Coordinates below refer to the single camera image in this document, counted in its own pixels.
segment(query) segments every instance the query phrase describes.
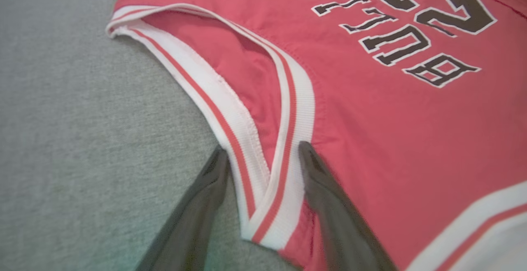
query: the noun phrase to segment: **white ribbed trim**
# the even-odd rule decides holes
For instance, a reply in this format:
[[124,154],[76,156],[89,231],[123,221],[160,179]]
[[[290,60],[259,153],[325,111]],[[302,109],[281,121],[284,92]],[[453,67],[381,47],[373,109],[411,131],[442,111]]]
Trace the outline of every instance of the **white ribbed trim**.
[[470,205],[434,239],[408,266],[406,271],[432,271],[486,220],[527,203],[527,181],[489,194]]
[[[301,173],[301,164],[298,154],[298,143],[300,141],[311,141],[313,133],[313,125],[315,121],[315,95],[313,92],[313,86],[311,80],[305,70],[286,52],[272,44],[271,42],[259,37],[255,33],[245,29],[241,26],[240,29],[252,35],[254,38],[260,40],[262,45],[269,46],[280,53],[284,59],[286,59],[289,68],[291,70],[294,87],[296,90],[296,125],[292,139],[292,150],[289,155],[289,167],[288,175],[286,179],[284,198],[282,205],[271,224],[271,227],[267,231],[266,235],[261,241],[262,245],[272,245],[273,249],[282,249],[285,244],[277,244],[276,242],[283,242],[281,237],[290,237],[291,233],[295,230],[297,224],[292,224],[291,220],[298,220],[300,217],[299,209],[303,203],[304,188],[303,188],[303,177]],[[282,116],[289,116],[282,111]],[[280,159],[283,155],[283,147],[275,151],[274,159]],[[279,164],[282,161],[274,161],[271,171],[278,171],[280,169]],[[265,198],[269,198],[269,202],[263,202],[264,205],[270,206],[272,200],[276,194],[276,187],[278,186],[278,178],[271,178],[270,188],[267,191]],[[262,210],[259,213],[267,213],[268,209]],[[263,215],[254,215],[254,220],[251,223],[254,225],[260,225]]]
[[525,271],[527,269],[527,213],[490,228],[450,271]]

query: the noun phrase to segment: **red basketball jersey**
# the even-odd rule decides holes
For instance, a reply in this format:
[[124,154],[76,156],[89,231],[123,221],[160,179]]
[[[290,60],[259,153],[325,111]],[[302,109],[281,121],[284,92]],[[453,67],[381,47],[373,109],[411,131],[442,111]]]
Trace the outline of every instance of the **red basketball jersey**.
[[525,260],[527,0],[117,0],[107,32],[205,115],[244,239],[325,268],[309,141],[399,269]]

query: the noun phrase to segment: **striped trim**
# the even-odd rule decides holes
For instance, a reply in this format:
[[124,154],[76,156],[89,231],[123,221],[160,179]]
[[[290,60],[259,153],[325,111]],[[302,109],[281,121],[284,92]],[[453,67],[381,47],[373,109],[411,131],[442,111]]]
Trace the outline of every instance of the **striped trim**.
[[[245,218],[242,217],[244,210],[240,210],[242,237],[272,249],[283,249],[298,224],[303,205],[303,179],[301,177],[298,151],[295,147],[298,146],[300,141],[311,140],[314,124],[315,99],[307,73],[292,57],[269,41],[221,18],[217,14],[188,4],[181,3],[165,7],[127,6],[120,8],[115,11],[112,21],[107,26],[107,33],[112,37],[119,34],[130,35],[130,33],[126,32],[127,30],[134,29],[139,31],[139,29],[135,28],[137,25],[146,25],[138,21],[138,19],[162,10],[190,12],[200,16],[205,14],[208,17],[216,18],[229,25],[235,32],[267,50],[275,62],[280,83],[282,113],[271,171],[269,172],[265,164],[263,153],[257,157],[261,159],[254,160],[252,157],[247,157],[245,148],[241,145],[241,151],[245,157],[236,157],[238,162],[248,160],[259,162],[261,167],[267,169],[270,177],[265,182],[254,182],[252,178],[254,178],[255,171],[252,168],[248,168],[247,174],[250,181],[241,181],[240,184],[235,182],[235,184],[238,192],[240,191],[239,187],[243,187],[241,190],[243,194],[238,194],[238,206],[247,208],[247,216]],[[156,28],[150,26],[147,30],[156,30]],[[180,42],[168,33],[163,38],[171,39],[173,42]],[[164,48],[166,51],[165,45],[161,44],[160,48]],[[182,59],[182,57],[171,51],[168,51],[167,54],[172,58]],[[212,103],[217,104],[220,102],[213,99]],[[253,145],[257,143],[261,149],[257,136],[256,138],[251,138],[251,140]],[[240,178],[247,179],[243,177],[244,171],[240,170],[239,173]],[[247,197],[250,198],[250,189],[252,189],[254,195],[254,204],[256,206],[254,211],[252,211],[250,200],[246,200]],[[255,191],[257,190],[262,191],[263,194],[256,194]]]
[[527,213],[492,226],[450,271],[525,271],[527,266]]
[[[148,38],[138,35],[137,31]],[[252,192],[254,205],[258,206],[258,200],[261,202],[265,188],[269,183],[269,173],[263,152],[258,150],[259,146],[255,144],[259,143],[258,131],[250,113],[221,76],[189,46],[169,33],[147,25],[140,20],[128,23],[127,26],[117,27],[114,33],[131,36],[145,44],[203,112],[220,145],[228,151],[231,158],[241,228],[242,232],[248,233],[249,218],[250,215],[254,214],[254,210],[252,209],[251,198],[245,196],[250,196],[249,192]],[[186,72],[185,75],[181,74],[181,68]],[[222,126],[220,124],[222,118],[218,117],[218,112],[212,111],[211,108],[212,110],[218,108],[219,114],[225,118],[227,125]],[[226,135],[229,133],[226,127],[229,127],[234,133],[235,139],[241,147],[241,155],[239,152],[235,152],[237,144],[233,141],[232,136],[228,138]]]
[[527,181],[481,198],[450,223],[406,271],[449,270],[490,228],[526,210]]
[[207,93],[205,93],[205,91],[194,81],[190,74],[188,74],[188,72],[163,47],[161,47],[158,42],[156,42],[151,37],[145,35],[140,30],[144,29],[130,29],[130,31],[143,38],[143,40],[149,42],[175,67],[177,72],[185,79],[187,83],[190,84],[192,89],[194,89],[194,91],[196,91],[200,95],[201,99],[207,104],[207,107],[209,107],[210,111],[214,114],[214,117],[217,119],[220,127],[225,133],[225,136],[228,138],[230,146],[233,149],[236,163],[238,164],[238,168],[240,170],[241,182],[243,183],[243,192],[245,195],[245,201],[247,202],[247,211],[249,213],[249,216],[251,216],[255,211],[255,205],[249,180],[249,173],[247,171],[245,160],[243,159],[243,152],[241,150],[239,141],[234,135],[232,128],[226,122],[225,117],[223,116],[222,112],[219,111],[218,106],[211,100],[209,95],[207,95]]

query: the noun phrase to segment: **gray fabric surface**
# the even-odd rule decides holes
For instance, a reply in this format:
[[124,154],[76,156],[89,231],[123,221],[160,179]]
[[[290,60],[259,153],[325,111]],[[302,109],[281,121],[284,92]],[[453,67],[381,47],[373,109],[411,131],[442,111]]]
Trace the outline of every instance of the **gray fabric surface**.
[[[114,0],[0,0],[0,270],[131,271],[216,145]],[[239,238],[229,183],[207,270],[294,268]]]

